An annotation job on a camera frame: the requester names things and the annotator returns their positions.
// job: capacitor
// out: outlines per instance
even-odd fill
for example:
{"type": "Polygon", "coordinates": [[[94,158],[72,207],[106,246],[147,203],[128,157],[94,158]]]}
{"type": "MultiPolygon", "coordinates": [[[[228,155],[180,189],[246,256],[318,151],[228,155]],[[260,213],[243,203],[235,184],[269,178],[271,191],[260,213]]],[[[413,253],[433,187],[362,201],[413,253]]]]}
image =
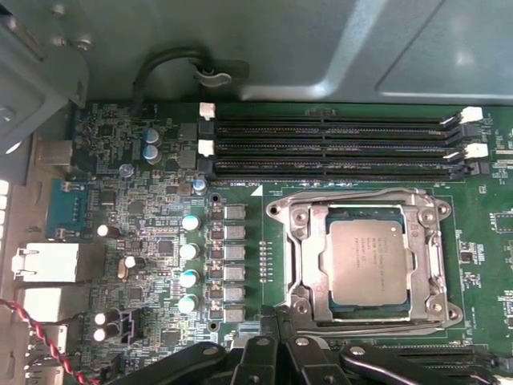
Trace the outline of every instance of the capacitor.
{"type": "Polygon", "coordinates": [[[99,237],[104,237],[104,238],[116,239],[116,238],[121,237],[121,232],[119,231],[119,229],[115,226],[110,226],[110,225],[98,226],[96,233],[98,234],[99,237]]]}
{"type": "Polygon", "coordinates": [[[93,339],[96,342],[102,342],[108,338],[115,337],[116,335],[119,335],[119,326],[115,323],[109,323],[108,325],[96,329],[93,334],[93,339]]]}
{"type": "Polygon", "coordinates": [[[143,150],[143,158],[149,164],[157,164],[162,160],[162,152],[153,144],[149,144],[143,150]]]}
{"type": "Polygon", "coordinates": [[[91,128],[89,126],[85,125],[85,124],[77,124],[75,126],[75,131],[78,134],[87,135],[87,134],[91,133],[91,128]]]}
{"type": "Polygon", "coordinates": [[[134,175],[134,172],[134,166],[129,163],[121,164],[119,166],[119,176],[122,178],[129,178],[130,176],[134,175]]]}
{"type": "Polygon", "coordinates": [[[125,257],[125,266],[127,269],[144,269],[146,260],[143,257],[133,257],[130,255],[125,257]]]}
{"type": "Polygon", "coordinates": [[[198,230],[201,226],[201,221],[196,215],[186,215],[182,219],[182,227],[186,231],[198,230]]]}
{"type": "Polygon", "coordinates": [[[153,144],[154,146],[160,146],[162,144],[162,140],[160,139],[160,134],[154,128],[148,128],[144,131],[144,141],[148,144],[153,144]]]}
{"type": "Polygon", "coordinates": [[[118,309],[112,308],[102,313],[97,313],[95,316],[95,324],[98,326],[105,325],[107,323],[116,322],[121,318],[121,313],[118,309]]]}
{"type": "Polygon", "coordinates": [[[200,253],[200,247],[198,247],[195,243],[187,243],[180,247],[178,254],[180,258],[183,258],[186,261],[190,261],[198,256],[200,253]]]}
{"type": "Polygon", "coordinates": [[[207,181],[205,179],[195,179],[192,182],[192,189],[197,195],[203,195],[207,192],[207,181]]]}
{"type": "Polygon", "coordinates": [[[187,294],[178,301],[178,311],[182,314],[190,314],[198,307],[200,300],[194,294],[187,294]]]}
{"type": "Polygon", "coordinates": [[[180,275],[180,286],[189,289],[200,281],[200,275],[195,270],[185,270],[180,275]]]}
{"type": "Polygon", "coordinates": [[[121,258],[118,262],[118,278],[125,281],[128,278],[128,272],[130,270],[125,266],[125,258],[121,258]]]}

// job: integrated circuit chip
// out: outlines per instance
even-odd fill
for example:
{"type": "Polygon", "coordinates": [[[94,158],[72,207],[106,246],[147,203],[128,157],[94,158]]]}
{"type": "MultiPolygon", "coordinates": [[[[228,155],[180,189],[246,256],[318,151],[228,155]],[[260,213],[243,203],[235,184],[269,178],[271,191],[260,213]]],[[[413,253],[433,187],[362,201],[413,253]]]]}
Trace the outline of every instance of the integrated circuit chip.
{"type": "Polygon", "coordinates": [[[140,215],[144,213],[144,202],[132,201],[128,204],[128,213],[134,215],[140,215]]]}
{"type": "Polygon", "coordinates": [[[180,166],[178,165],[178,162],[174,159],[168,159],[166,160],[166,163],[164,165],[164,171],[167,171],[167,172],[174,172],[174,171],[178,171],[178,168],[180,166]]]}
{"type": "Polygon", "coordinates": [[[128,293],[128,297],[132,301],[142,301],[143,300],[143,289],[140,287],[132,287],[128,293]]]}
{"type": "Polygon", "coordinates": [[[99,201],[102,206],[115,205],[115,190],[105,189],[99,194],[99,201]]]}
{"type": "Polygon", "coordinates": [[[173,242],[168,240],[160,240],[157,246],[159,254],[172,254],[173,253],[173,242]]]}
{"type": "Polygon", "coordinates": [[[321,269],[339,305],[383,306],[407,300],[408,258],[397,221],[335,221],[321,269]]]}
{"type": "Polygon", "coordinates": [[[223,259],[223,252],[221,250],[212,250],[210,252],[211,259],[223,259]]]}
{"type": "Polygon", "coordinates": [[[212,230],[210,232],[210,239],[213,241],[220,241],[224,238],[224,233],[222,231],[212,230]]]}
{"type": "Polygon", "coordinates": [[[461,262],[472,262],[474,254],[471,251],[462,251],[459,254],[459,260],[461,262]]]}
{"type": "Polygon", "coordinates": [[[240,261],[244,259],[246,254],[242,245],[226,245],[224,247],[224,259],[226,261],[240,261]]]}
{"type": "Polygon", "coordinates": [[[223,279],[223,270],[209,269],[207,272],[208,279],[223,279]]]}
{"type": "Polygon", "coordinates": [[[224,218],[222,211],[212,211],[210,212],[210,219],[212,221],[222,221],[224,218]]]}
{"type": "Polygon", "coordinates": [[[244,265],[226,265],[223,278],[225,281],[243,281],[245,276],[244,265]]]}
{"type": "Polygon", "coordinates": [[[178,139],[196,141],[198,138],[198,125],[196,123],[182,123],[178,131],[178,139]]]}
{"type": "Polygon", "coordinates": [[[196,150],[180,151],[180,168],[196,168],[196,150]]]}
{"type": "Polygon", "coordinates": [[[180,340],[179,330],[165,330],[162,332],[162,342],[170,347],[175,346],[180,340]]]}
{"type": "Polygon", "coordinates": [[[192,195],[192,186],[190,183],[180,183],[176,192],[180,197],[189,197],[192,195]]]}
{"type": "Polygon", "coordinates": [[[223,290],[221,289],[210,289],[208,291],[208,299],[222,299],[223,290]]]}
{"type": "Polygon", "coordinates": [[[224,227],[224,239],[241,240],[246,238],[246,229],[242,225],[232,225],[224,227]]]}
{"type": "Polygon", "coordinates": [[[114,127],[110,124],[104,124],[98,128],[99,136],[113,136],[114,135],[114,127]]]}
{"type": "Polygon", "coordinates": [[[218,310],[218,309],[210,309],[208,311],[208,319],[211,319],[211,320],[218,320],[218,319],[223,319],[223,311],[222,310],[218,310]]]}
{"type": "Polygon", "coordinates": [[[143,247],[142,241],[131,241],[130,247],[132,250],[140,250],[143,247]]]}
{"type": "Polygon", "coordinates": [[[178,192],[177,186],[166,186],[166,194],[173,195],[173,194],[176,194],[177,192],[178,192]]]}

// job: surface-mount component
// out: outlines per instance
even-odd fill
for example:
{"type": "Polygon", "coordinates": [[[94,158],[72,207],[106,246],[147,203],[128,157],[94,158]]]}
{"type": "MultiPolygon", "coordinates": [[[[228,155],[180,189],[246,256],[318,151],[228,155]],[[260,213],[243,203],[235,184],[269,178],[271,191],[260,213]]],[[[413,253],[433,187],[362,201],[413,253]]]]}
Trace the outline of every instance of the surface-mount component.
{"type": "Polygon", "coordinates": [[[178,163],[180,168],[196,168],[196,150],[182,150],[178,163]]]}
{"type": "Polygon", "coordinates": [[[246,238],[246,229],[243,225],[226,225],[224,227],[224,239],[229,241],[243,240],[246,238]]]}
{"type": "Polygon", "coordinates": [[[166,163],[164,164],[164,171],[166,172],[177,172],[180,166],[178,165],[178,162],[176,159],[168,159],[166,160],[166,163]]]}
{"type": "Polygon", "coordinates": [[[244,301],[244,287],[236,285],[226,285],[224,287],[223,300],[225,302],[244,301]]]}
{"type": "Polygon", "coordinates": [[[244,205],[226,205],[224,207],[224,219],[242,221],[246,218],[244,205]]]}
{"type": "Polygon", "coordinates": [[[241,261],[244,259],[246,249],[242,245],[226,245],[224,247],[225,261],[241,261]]]}
{"type": "Polygon", "coordinates": [[[243,306],[227,306],[223,309],[223,322],[244,322],[243,306]]]}
{"type": "Polygon", "coordinates": [[[196,141],[198,127],[195,123],[182,123],[178,130],[178,139],[182,141],[196,141]]]}
{"type": "Polygon", "coordinates": [[[224,232],[223,230],[218,230],[218,229],[213,229],[210,234],[209,234],[209,237],[211,240],[213,241],[221,241],[224,239],[224,232]]]}
{"type": "Polygon", "coordinates": [[[420,335],[462,320],[447,300],[445,201],[407,188],[299,192],[267,214],[283,224],[285,260],[294,260],[286,295],[298,330],[420,335]]]}
{"type": "Polygon", "coordinates": [[[180,197],[189,197],[192,195],[192,186],[190,183],[180,183],[178,184],[178,189],[176,193],[180,197]]]}
{"type": "Polygon", "coordinates": [[[143,289],[140,287],[131,287],[128,291],[129,301],[142,301],[143,300],[143,289]]]}
{"type": "Polygon", "coordinates": [[[207,278],[212,280],[223,279],[223,272],[220,267],[211,267],[207,271],[207,278]]]}
{"type": "Polygon", "coordinates": [[[223,311],[221,309],[210,309],[208,311],[208,319],[212,321],[223,319],[223,311]]]}
{"type": "Polygon", "coordinates": [[[101,124],[98,127],[98,135],[111,138],[115,134],[115,128],[111,124],[101,124]]]}
{"type": "Polygon", "coordinates": [[[225,281],[243,281],[245,276],[244,265],[225,265],[223,279],[225,281]]]}
{"type": "Polygon", "coordinates": [[[127,211],[131,215],[142,215],[144,214],[144,202],[132,201],[128,204],[127,211]]]}
{"type": "Polygon", "coordinates": [[[223,250],[222,249],[212,249],[210,250],[210,258],[211,259],[223,259],[223,250]]]}
{"type": "Polygon", "coordinates": [[[181,335],[180,330],[174,329],[174,330],[165,330],[162,332],[161,341],[170,346],[175,346],[180,341],[181,335]]]}
{"type": "Polygon", "coordinates": [[[459,260],[461,262],[472,262],[474,254],[471,251],[461,251],[459,253],[459,260]]]}
{"type": "Polygon", "coordinates": [[[214,209],[210,212],[209,217],[211,221],[222,221],[224,219],[224,213],[219,209],[214,209]]]}
{"type": "Polygon", "coordinates": [[[142,241],[130,241],[130,249],[140,250],[143,247],[142,241]]]}
{"type": "Polygon", "coordinates": [[[126,243],[126,240],[124,240],[124,239],[119,239],[115,243],[115,249],[116,250],[124,251],[126,248],[127,248],[127,243],[126,243]]]}
{"type": "Polygon", "coordinates": [[[173,242],[168,239],[161,239],[157,244],[157,252],[159,254],[173,254],[173,242]]]}
{"type": "Polygon", "coordinates": [[[223,290],[219,287],[216,287],[215,289],[210,289],[208,291],[208,299],[210,299],[211,301],[223,299],[223,290]]]}
{"type": "Polygon", "coordinates": [[[99,201],[102,206],[114,206],[115,205],[116,193],[115,190],[105,189],[99,194],[99,201]]]}
{"type": "Polygon", "coordinates": [[[175,195],[178,193],[178,186],[166,186],[166,195],[175,195]]]}

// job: white slot clip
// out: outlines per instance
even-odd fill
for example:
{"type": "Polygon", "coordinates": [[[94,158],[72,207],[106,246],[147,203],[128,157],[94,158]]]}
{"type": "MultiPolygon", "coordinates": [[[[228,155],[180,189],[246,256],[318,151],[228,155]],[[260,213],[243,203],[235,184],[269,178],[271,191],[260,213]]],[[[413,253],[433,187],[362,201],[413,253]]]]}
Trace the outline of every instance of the white slot clip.
{"type": "Polygon", "coordinates": [[[465,147],[465,159],[486,158],[488,155],[486,143],[470,143],[465,147]]]}
{"type": "Polygon", "coordinates": [[[462,116],[460,123],[477,122],[483,118],[483,109],[481,107],[465,107],[460,114],[462,116]]]}
{"type": "Polygon", "coordinates": [[[198,153],[206,157],[214,155],[214,141],[205,139],[198,140],[198,153]]]}
{"type": "Polygon", "coordinates": [[[205,120],[216,117],[216,105],[214,103],[200,103],[200,116],[205,120]]]}

